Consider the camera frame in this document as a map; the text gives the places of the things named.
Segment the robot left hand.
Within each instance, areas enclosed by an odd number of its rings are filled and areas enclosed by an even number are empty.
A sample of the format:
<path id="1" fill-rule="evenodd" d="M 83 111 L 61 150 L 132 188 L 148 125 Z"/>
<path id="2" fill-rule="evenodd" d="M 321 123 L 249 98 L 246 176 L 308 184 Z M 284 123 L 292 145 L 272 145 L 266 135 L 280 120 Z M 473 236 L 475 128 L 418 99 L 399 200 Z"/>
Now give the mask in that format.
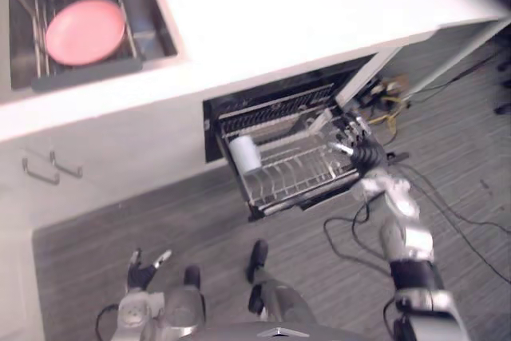
<path id="1" fill-rule="evenodd" d="M 171 257 L 172 251 L 166 250 L 156 258 L 149 266 L 143 267 L 141 261 L 141 249 L 137 248 L 130 260 L 127 272 L 126 291 L 145 291 L 153 280 L 157 270 Z"/>

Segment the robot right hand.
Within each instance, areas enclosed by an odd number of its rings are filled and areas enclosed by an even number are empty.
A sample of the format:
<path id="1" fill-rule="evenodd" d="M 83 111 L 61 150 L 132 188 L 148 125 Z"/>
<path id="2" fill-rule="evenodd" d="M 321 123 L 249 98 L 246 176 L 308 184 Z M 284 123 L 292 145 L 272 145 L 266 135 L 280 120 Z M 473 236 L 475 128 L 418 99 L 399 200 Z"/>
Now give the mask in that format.
<path id="1" fill-rule="evenodd" d="M 388 166 L 384 148 L 374 139 L 368 123 L 361 116 L 344 114 L 341 122 L 343 132 L 327 144 L 331 150 L 346 155 L 360 176 Z"/>

